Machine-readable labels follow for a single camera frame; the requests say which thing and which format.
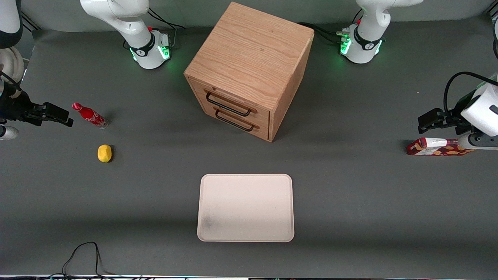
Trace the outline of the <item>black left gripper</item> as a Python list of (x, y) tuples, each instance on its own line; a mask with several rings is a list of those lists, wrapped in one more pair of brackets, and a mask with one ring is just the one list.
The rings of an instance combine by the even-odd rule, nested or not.
[(432, 109), (428, 114), (418, 117), (418, 133), (423, 134), (429, 130), (440, 129), (444, 125), (444, 120), (449, 126), (455, 127), (457, 135), (478, 130), (462, 116), (462, 111), (471, 104), (474, 93), (468, 93), (457, 101), (454, 108), (448, 108), (448, 93), (444, 93), (443, 110)]

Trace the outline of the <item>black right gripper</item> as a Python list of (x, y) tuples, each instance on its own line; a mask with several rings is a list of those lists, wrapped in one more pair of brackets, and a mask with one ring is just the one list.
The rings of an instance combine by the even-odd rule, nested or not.
[[(20, 121), (41, 126), (42, 120), (32, 118), (27, 113), (36, 115), (35, 107), (37, 103), (30, 101), (26, 92), (22, 92), (17, 97), (13, 98), (16, 90), (1, 90), (0, 97), (0, 124), (6, 124), (7, 121)], [(55, 106), (53, 103), (43, 103), (43, 121), (55, 122), (67, 127), (73, 126), (73, 119), (69, 118), (69, 112)]]

